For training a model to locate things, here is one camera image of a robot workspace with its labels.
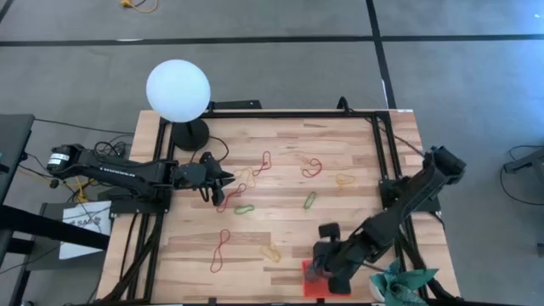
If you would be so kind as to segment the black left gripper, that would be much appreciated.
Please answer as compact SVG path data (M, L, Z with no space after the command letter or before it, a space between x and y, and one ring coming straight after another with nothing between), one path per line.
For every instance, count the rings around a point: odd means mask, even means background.
M199 190L204 202L219 207L224 201L222 188L234 182L234 174L224 171L213 154L206 151L198 162L176 167L172 174L174 190Z

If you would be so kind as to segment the white globe lamp black base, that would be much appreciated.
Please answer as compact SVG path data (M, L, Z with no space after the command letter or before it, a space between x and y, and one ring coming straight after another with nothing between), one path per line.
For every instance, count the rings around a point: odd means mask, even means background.
M172 123L173 143L185 151L198 151L210 137L201 119L211 101L205 73L193 63L170 59L157 65L145 84L148 102L161 118Z

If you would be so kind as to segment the white paper sheet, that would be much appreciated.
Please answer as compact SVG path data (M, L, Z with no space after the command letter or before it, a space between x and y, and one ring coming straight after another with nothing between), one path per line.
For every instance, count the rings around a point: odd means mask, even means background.
M93 201L77 204L63 210L62 221L99 234L111 235L110 201ZM59 259L66 260L99 252L98 248L62 242Z

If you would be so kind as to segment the orange plastic mesh bin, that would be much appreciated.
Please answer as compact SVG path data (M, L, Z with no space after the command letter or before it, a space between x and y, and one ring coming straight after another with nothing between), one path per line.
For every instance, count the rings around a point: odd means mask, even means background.
M304 265L306 262L312 262L310 259L302 261L303 271L303 296L305 298L347 298L349 294L332 293L328 288L327 280L317 283L310 283L309 276L304 275Z

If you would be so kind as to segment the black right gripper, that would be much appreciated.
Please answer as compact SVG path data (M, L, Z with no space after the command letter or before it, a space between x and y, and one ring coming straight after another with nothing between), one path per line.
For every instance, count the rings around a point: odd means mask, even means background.
M313 260L304 265L310 283L327 280L332 293L350 294L350 280L371 254L371 241L363 232L340 240L338 223L318 227L321 241L313 246Z

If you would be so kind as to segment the teal green cloth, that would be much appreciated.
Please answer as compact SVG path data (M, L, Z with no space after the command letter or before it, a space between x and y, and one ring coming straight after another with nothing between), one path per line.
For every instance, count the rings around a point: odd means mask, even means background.
M386 269L372 275L370 282L382 295L385 306L428 306L415 291L426 286L438 271L438 269L415 269L401 272L399 260L395 259Z

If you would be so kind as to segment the grey stand leg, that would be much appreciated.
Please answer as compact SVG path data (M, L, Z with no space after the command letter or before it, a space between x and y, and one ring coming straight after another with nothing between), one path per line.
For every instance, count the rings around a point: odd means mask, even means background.
M537 175L544 177L544 146L534 146L535 151L527 156L503 165L506 173L515 173L522 168L532 167Z

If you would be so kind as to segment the white bowl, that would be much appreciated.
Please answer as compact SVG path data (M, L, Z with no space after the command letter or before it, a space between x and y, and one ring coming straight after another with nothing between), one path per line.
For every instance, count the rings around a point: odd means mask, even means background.
M381 291L379 290L379 288L372 282L369 283L369 290L371 292L371 295L379 302L379 303L384 303L385 302L385 297L383 296L383 294L381 293Z

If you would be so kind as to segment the black metal stand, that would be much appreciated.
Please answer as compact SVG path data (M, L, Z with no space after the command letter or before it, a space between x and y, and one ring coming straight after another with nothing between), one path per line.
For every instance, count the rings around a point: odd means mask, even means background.
M9 252L27 256L32 253L35 241L14 238L15 231L100 250L108 247L110 239L108 235L90 229L66 224L19 208L0 205L0 266Z

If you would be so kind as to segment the black desk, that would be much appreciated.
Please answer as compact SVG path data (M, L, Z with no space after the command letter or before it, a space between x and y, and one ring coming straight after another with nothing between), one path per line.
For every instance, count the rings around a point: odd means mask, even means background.
M0 114L0 205L8 193L34 121L33 115Z

